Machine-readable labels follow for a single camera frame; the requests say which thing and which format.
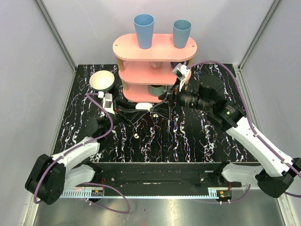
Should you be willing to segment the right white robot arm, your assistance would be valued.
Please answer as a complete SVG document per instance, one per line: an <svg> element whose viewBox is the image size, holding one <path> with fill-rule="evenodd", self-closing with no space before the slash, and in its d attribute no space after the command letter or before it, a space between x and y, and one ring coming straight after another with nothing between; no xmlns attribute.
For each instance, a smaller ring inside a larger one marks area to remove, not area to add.
<svg viewBox="0 0 301 226"><path fill-rule="evenodd" d="M209 183L221 187L230 182L256 185L268 196L280 197L300 173L300 158L292 158L270 141L264 141L263 134L248 121L244 110L222 96L222 88L218 78L205 76L200 79L197 92L185 91L177 79L150 112L169 119L177 107L204 111L216 128L237 140L260 163L259 166L222 163L211 173Z"/></svg>

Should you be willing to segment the white earbuds charging case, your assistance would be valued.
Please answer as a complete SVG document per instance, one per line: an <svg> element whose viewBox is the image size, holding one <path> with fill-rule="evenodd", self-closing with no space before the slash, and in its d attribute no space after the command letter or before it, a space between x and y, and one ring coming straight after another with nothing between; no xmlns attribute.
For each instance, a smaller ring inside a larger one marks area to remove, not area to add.
<svg viewBox="0 0 301 226"><path fill-rule="evenodd" d="M153 107L151 103L137 103L135 106L136 110L147 110L150 111L150 109Z"/></svg>

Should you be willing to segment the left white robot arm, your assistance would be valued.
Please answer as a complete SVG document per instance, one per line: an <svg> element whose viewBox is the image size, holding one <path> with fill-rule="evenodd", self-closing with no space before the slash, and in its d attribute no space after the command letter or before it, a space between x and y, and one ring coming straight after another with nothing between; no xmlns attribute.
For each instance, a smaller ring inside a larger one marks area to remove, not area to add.
<svg viewBox="0 0 301 226"><path fill-rule="evenodd" d="M33 194L35 204L44 202L51 205L65 190L81 184L99 185L102 175L96 172L93 165L84 163L84 160L101 150L115 124L136 121L123 115L123 112L146 114L153 107L151 103L146 102L127 104L121 99L114 102L104 98L105 103L111 104L106 108L95 101L92 94L88 94L87 98L101 109L105 116L100 120L93 120L90 134L78 144L52 156L43 154L36 160L25 183L25 189Z"/></svg>

